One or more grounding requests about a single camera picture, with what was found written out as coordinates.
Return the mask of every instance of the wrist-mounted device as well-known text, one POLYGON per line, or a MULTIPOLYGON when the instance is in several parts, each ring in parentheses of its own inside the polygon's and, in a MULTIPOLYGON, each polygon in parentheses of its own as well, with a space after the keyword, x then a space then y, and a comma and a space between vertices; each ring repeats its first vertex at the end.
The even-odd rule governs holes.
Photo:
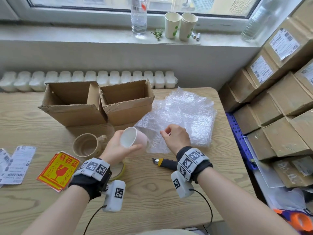
POLYGON ((194 193, 191 182, 198 183, 198 175, 207 167, 213 167, 210 159, 199 149, 192 147, 182 148, 177 156, 177 171, 172 173, 171 179, 180 198, 194 193))
POLYGON ((104 205, 106 207, 103 211, 117 212, 122 208, 126 185, 120 180, 108 184, 111 175, 110 164, 99 158, 91 158, 76 170, 69 187, 77 185, 84 188, 90 200, 101 196, 101 193, 105 194, 104 205))

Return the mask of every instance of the purple plastic basket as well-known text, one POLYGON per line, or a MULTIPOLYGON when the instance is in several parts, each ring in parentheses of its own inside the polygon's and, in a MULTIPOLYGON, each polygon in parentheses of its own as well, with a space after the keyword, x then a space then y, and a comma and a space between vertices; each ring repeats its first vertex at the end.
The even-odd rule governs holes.
POLYGON ((250 170, 256 170, 258 167, 256 164, 253 164, 250 162, 250 159, 253 159, 250 150, 245 142, 244 136, 241 133, 241 130, 237 124, 237 121, 233 114, 226 113, 228 122, 230 124, 230 127, 232 128, 233 135, 235 137, 236 143, 238 145, 240 154, 242 158, 244 159, 245 164, 249 167, 250 170))

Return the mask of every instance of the wooden table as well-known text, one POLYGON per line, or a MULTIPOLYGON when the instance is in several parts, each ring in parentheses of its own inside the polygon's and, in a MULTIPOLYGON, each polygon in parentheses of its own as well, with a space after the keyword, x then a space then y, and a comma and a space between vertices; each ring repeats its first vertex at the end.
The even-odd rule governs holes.
MULTIPOLYGON (((255 195, 235 139, 226 119, 216 90, 187 88, 185 90, 209 97, 214 101, 217 116, 212 143, 201 149, 210 157, 214 168, 223 173, 250 194, 255 195)), ((164 99, 172 90, 154 90, 156 99, 164 99)), ((21 185, 0 189, 0 228, 2 234, 17 235, 29 226, 59 194, 36 177, 53 155, 61 150, 73 155, 72 142, 82 133, 111 138, 110 124, 65 128, 37 108, 43 93, 0 93, 0 147, 13 153, 18 145, 36 146, 37 151, 21 185)), ((210 211, 200 195, 179 199, 171 181, 171 171, 159 168, 151 158, 175 159, 173 154, 145 154, 126 159, 126 182, 123 207, 117 213, 99 212, 92 220, 87 234, 135 234, 163 228, 184 228, 210 221, 210 211)), ((195 189, 203 191, 198 185, 195 189)), ((83 234, 93 213, 103 205, 104 197, 91 201, 77 226, 75 234, 83 234)), ((222 221, 213 209, 213 221, 222 221)))

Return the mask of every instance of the clear water bottle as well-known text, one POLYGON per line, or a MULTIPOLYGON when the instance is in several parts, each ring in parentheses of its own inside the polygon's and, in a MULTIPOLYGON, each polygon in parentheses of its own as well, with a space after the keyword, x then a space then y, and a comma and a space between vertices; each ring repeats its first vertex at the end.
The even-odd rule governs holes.
POLYGON ((131 29, 134 34, 144 34, 147 31, 148 0, 132 0, 131 29))
POLYGON ((256 38, 279 6, 280 0, 264 0, 257 12, 250 18, 247 27, 241 33, 241 38, 245 41, 256 38))

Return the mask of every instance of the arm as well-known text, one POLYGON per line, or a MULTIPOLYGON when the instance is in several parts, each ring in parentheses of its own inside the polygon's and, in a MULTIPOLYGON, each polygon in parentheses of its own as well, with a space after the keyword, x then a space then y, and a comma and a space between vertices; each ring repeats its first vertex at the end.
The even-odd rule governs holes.
MULTIPOLYGON (((188 133, 178 125, 171 124, 160 133, 175 155, 181 148, 190 146, 188 133)), ((198 183, 235 234, 298 234, 268 206, 212 167, 198 175, 198 183)))
MULTIPOLYGON (((121 162, 129 154, 140 150, 142 145, 124 148, 119 145, 123 130, 116 131, 100 156, 111 166, 121 162)), ((88 202, 89 194, 80 186, 70 186, 46 209, 22 235, 69 235, 73 234, 88 202)))

